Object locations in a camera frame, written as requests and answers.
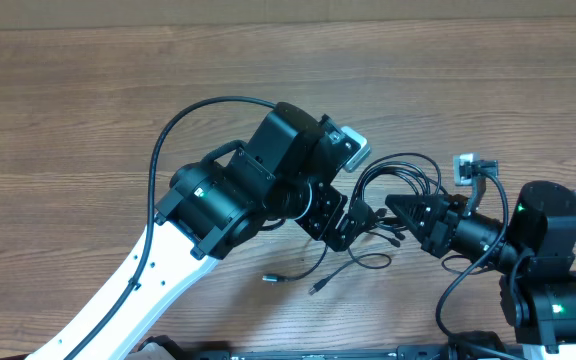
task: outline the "green led light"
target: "green led light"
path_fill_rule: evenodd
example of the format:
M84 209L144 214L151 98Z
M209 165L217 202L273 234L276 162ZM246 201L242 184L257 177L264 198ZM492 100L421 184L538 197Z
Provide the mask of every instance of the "green led light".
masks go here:
M564 307L559 304L555 304L552 306L552 312L555 314L563 314L566 312L566 309L564 309Z
M197 190L195 190L194 194L197 197L204 197L206 195L206 193L204 192L204 190L202 188L197 188Z

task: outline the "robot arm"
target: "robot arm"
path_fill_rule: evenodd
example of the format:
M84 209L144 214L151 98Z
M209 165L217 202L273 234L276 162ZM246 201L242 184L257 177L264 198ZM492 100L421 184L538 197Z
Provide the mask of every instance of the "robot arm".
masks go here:
M30 359L123 359L175 299L268 220L293 219L334 251L348 249L357 236L375 226L379 216L359 197L351 198L344 214L348 198L331 185L342 168L351 172L370 154L366 139L350 128L337 127L328 116L317 121L287 103L215 98L182 111L157 142L151 182L158 149L172 126L196 108L224 101L257 103L272 111L248 143L230 142L177 171L170 190L149 208L149 226L117 272ZM230 152L226 166L215 161ZM485 192L484 177L496 177L496 162L459 157L455 171L458 185L473 186L471 199L440 195L437 190L435 195L390 195L386 205L424 251L441 258L454 250L505 274L500 280L502 308L516 329L517 341L532 344L524 348L524 356L565 359L570 349L576 351L576 273L570 272L576 196L549 182L527 184L504 236L503 224L476 212ZM153 199L154 188L149 188L149 204ZM146 251L147 263L140 273L135 269L143 260L142 249L148 248L151 228L150 253ZM522 262L525 254L530 256L527 263ZM132 287L129 296L123 303L115 302L126 285ZM101 322L108 314L110 320ZM99 332L92 331L100 325ZM91 334L92 339L85 340ZM487 354L493 353L477 352L477 347L497 349L498 354L505 351L496 335L482 334L450 334L451 342L458 341L433 360L490 358Z
M144 248L145 231L119 269L72 321L27 359L65 358L108 312L135 273ZM138 285L77 359L123 359L148 329L191 285L217 266L219 260L190 255L194 244L172 223L156 225L153 244Z
M215 102L261 102L231 99L205 100L180 114ZM147 230L81 312L29 359L125 358L170 304L233 247L255 236L266 220L294 219L333 250L352 243L374 213L363 201L355 201L344 216L347 198L331 182L339 170L354 171L370 154L366 139L348 127L338 128L328 116L317 121L287 103L272 107L248 143L230 142L177 171L155 206L152 245L138 280L134 274ZM231 151L227 166L215 161ZM89 342L83 341L134 281L110 320Z

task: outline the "wooden desk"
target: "wooden desk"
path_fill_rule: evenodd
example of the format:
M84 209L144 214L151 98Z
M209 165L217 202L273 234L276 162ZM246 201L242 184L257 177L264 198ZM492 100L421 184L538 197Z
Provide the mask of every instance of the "wooden desk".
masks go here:
M373 158L422 152L447 179L453 154L479 151L500 160L511 203L535 179L576 190L576 19L0 32L0 356L40 347L115 271L145 224L157 134L181 108L218 95L325 112L370 139ZM231 104L189 117L164 146L158 196L178 167L248 139L264 114ZM336 184L349 193L356 177ZM379 179L369 201L406 186ZM482 211L500 215L493 191ZM444 342L434 309L453 275L413 239L354 248L394 263L350 267L311 297L347 255L272 286L264 272L298 273L322 245L294 224L259 235L150 333L258 351ZM458 288L444 314L451 329L514 339L498 277Z

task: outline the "black wire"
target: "black wire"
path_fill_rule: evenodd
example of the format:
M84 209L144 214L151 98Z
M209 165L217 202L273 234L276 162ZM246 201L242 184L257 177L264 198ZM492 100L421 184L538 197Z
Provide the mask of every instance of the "black wire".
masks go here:
M450 286L448 286L448 288L446 289L446 291L444 291L443 295L441 295L441 298L439 298L439 302L437 303L437 308L435 309L435 320L437 321L437 326L439 326L439 328L441 329L441 331L446 334L448 336L448 338L450 338L451 340L457 342L457 344L460 344L461 346L473 349L473 350L477 350L479 352L484 352L487 353L489 355L492 356L496 356L500 359L507 359L507 360L525 360L524 358L521 357L517 357L514 355L510 355L510 354L506 354L500 351L496 351L493 349L489 349L483 346L479 346L473 343L470 343L464 339L462 339L459 335L454 334L453 332L451 332L450 330L448 330L448 328L444 325L443 321L441 320L441 310L443 309L444 304L446 303L446 300L448 299L448 296L450 296L450 294L453 292L453 290L455 290L455 288L477 267L480 267L481 265L483 265L486 261L488 261L488 257L490 256L490 254L492 254L496 248L497 245L499 244L499 242L503 239L503 237L506 235L506 229L508 228L508 198L506 197L506 191L504 190L503 185L501 185L501 182L499 181L499 179L497 179L495 176L489 175L487 173L482 173L483 176L485 176L486 178L490 179L490 181L492 181L495 186L497 187L497 190L499 190L499 196L501 197L501 204L502 204L502 210L503 210L503 226L501 228L501 231L499 232L499 234L497 235L497 238L495 239L495 241L492 242L492 244L490 245L490 247L488 248L488 250L474 263L472 263L461 275L459 275L453 282L452 284L450 284Z
M396 157L402 157L402 156L420 157L420 158L423 158L423 159L427 160L428 162L430 162L435 167L435 170L437 172L437 181L433 181L430 178L428 178L426 173L419 166L417 166L415 164L405 162L405 161L385 161L385 160L389 160L389 159L396 158ZM431 194L431 187L430 187L431 184L435 185L435 191L434 191L435 195L439 194L439 191L443 191L444 193L446 193L446 189L444 189L443 186L441 186L441 170L439 169L439 165L437 165L437 163L433 159L431 159L430 157L428 157L426 155L419 154L419 153L398 153L398 154L392 154L392 155L388 155L388 156L384 156L382 158L379 158L379 159L373 161L372 163L370 163L364 169L364 171L361 173L361 175L359 175L359 179L357 180L357 183L355 184L355 188L353 189L353 193L352 193L352 196L350 199L350 206L351 207L352 207L352 204L357 199L361 199L362 201L365 199L366 187L368 186L368 184L370 184L370 182L372 182L374 179L376 179L377 177L379 177L381 175L394 175L394 176L399 177L400 179L404 180L410 186L410 188L413 190L413 192L416 195L430 195ZM380 224L379 222L375 223L370 229L374 229L374 228L380 228L382 230L390 231L395 235L398 235L398 234L400 235L401 231L406 230L405 226L398 226L398 227L387 226L387 225ZM393 244L395 246L397 246L399 244L398 240L391 239L391 238L386 237L384 235L381 235L379 233L375 233L372 231L366 231L366 232L371 234L371 235L376 235L376 236L382 237L382 238L388 240L391 244ZM349 261L349 263L344 264L337 271L335 271L333 273L333 275L328 277L328 280L330 280L334 275L338 274L341 270L345 269L346 267L348 267L353 262L356 263L357 265L363 267L363 268L373 269L373 270L384 269L392 263L392 258L390 256L388 256L387 254L384 254L384 253L371 253L371 254L365 254L365 255L355 257L349 248L348 249L348 255L350 255L350 258L352 260ZM368 257L368 256L385 257L388 259L388 262L384 265L372 266L372 265L367 265L367 264L359 261L360 259L362 259L364 257Z
M270 225L265 225L262 226L259 231L273 231L273 230L277 230L280 227L284 226L284 224L286 223L286 219L281 219L279 221L277 221L274 224L270 224Z
M144 240L144 250L141 254L141 260L137 265L137 270L135 270L135 274L132 276L130 281L128 281L128 286L126 286L124 292L121 294L121 296L119 296L119 299L117 299L115 304L110 308L110 310L108 310L108 313L106 313L106 315L90 331L90 333L88 333L88 335L86 335L86 337L84 337L81 340L81 342L77 346L75 346L74 349L72 349L72 351L65 357L65 360L74 359L75 356L77 356L77 354L79 354L79 352L83 350L88 345L88 343L92 341L92 339L94 339L94 337L101 331L101 329L103 329L103 327L117 313L119 308L128 298L128 295L130 295L130 293L132 292L133 288L138 284L139 277L141 276L141 273L143 272L146 263L148 262L148 255L150 254L150 247L152 245L152 235L154 230L154 219L155 219L155 173L157 171L157 160L159 158L159 152L161 151L161 146L163 145L164 139L166 138L170 130L172 130L172 128L175 126L175 124L177 124L179 120L181 120L184 116L206 105L221 102L245 102L250 104L266 106L271 109L274 109L275 107L275 104L265 100L245 96L221 96L202 100L193 105L190 105L187 108L180 111L177 115L175 115L174 118L172 118L168 122L166 127L164 127L164 129L161 131L161 134L159 134L159 138L157 139L157 143L155 144L155 147L152 151L152 156L150 158L150 168L148 173L148 217L146 219L147 221L146 238Z
M455 274L455 275L463 274L463 272L449 268L448 265L446 265L446 262L453 260L453 259L466 259L466 260L468 260L468 258L463 256L463 255L451 255L451 256L448 256L447 258L443 259L443 261L441 262L441 267L444 268L444 270L448 271L451 274ZM485 274L485 273L493 271L493 270L495 270L495 269L493 269L491 267L484 267L484 268L479 269L477 271L473 271L472 273L470 273L470 275Z
M519 259L517 259L517 262L515 263L515 265L513 265L512 267L512 271L510 272L510 278L508 279L509 282L509 287L510 287L510 294L512 294L514 296L515 294L515 280L517 280L517 271L519 270L519 267L521 266L521 263L527 259L530 258L532 256L534 256L535 253L532 251L532 249L530 248L526 248L524 251L521 252L521 254L519 255Z
M383 253L369 253L369 254L363 254L360 256L355 257L352 253L352 251L350 251L350 249L348 249L348 255L350 255L350 257L352 258L352 260L348 260L345 264L343 264L339 269L335 270L335 272L333 272L332 274L328 275L326 277L326 279L328 281L330 281L330 279L332 279L333 277L335 277L337 274L339 274L342 270L344 270L345 268L347 268L348 266L352 265L352 264L357 264L363 268L366 269L373 269L373 270L378 270L378 269L384 269L387 268L388 266L390 266L390 264L392 264L392 258L386 254ZM364 263L362 263L361 261L359 261L360 259L363 258L367 258L369 256L380 256L380 257L385 257L386 258L386 263L383 265L377 265L377 266L373 266L373 265L366 265Z
M324 251L321 253L319 260L317 260L315 265L313 265L308 271L305 271L305 272L303 272L299 275L296 275L296 276L280 275L283 279L283 280L281 280L281 282L297 281L297 280L301 280L301 279L305 278L306 276L310 275L313 271L315 271L315 269L317 269L319 267L319 265L321 265L321 262L324 261L324 258L326 257L326 253L328 253L328 245L324 246Z
M235 151L237 149L243 149L248 145L245 141L242 140L233 140L229 141L220 147L216 148L215 150L209 152L201 159L202 164L212 163L215 160L219 159L220 157L228 154L231 151Z

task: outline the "cable connector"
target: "cable connector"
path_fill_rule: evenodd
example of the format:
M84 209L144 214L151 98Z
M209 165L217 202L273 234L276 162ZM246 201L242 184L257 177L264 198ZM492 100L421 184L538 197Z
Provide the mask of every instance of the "cable connector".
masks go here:
M477 211L484 197L486 178L496 178L499 175L499 165L496 160L481 160L478 153L468 153L453 157L453 170L455 185L472 186L472 195L463 210L463 216L469 217Z
M319 290L323 289L323 287L326 286L326 284L328 284L328 281L330 281L329 277L317 281L317 283L315 283L315 285L313 285L310 288L310 290L308 291L308 294L310 296L315 295L316 293L319 292Z
M266 274L261 278L261 280L266 282L284 282L286 281L286 277L277 274Z

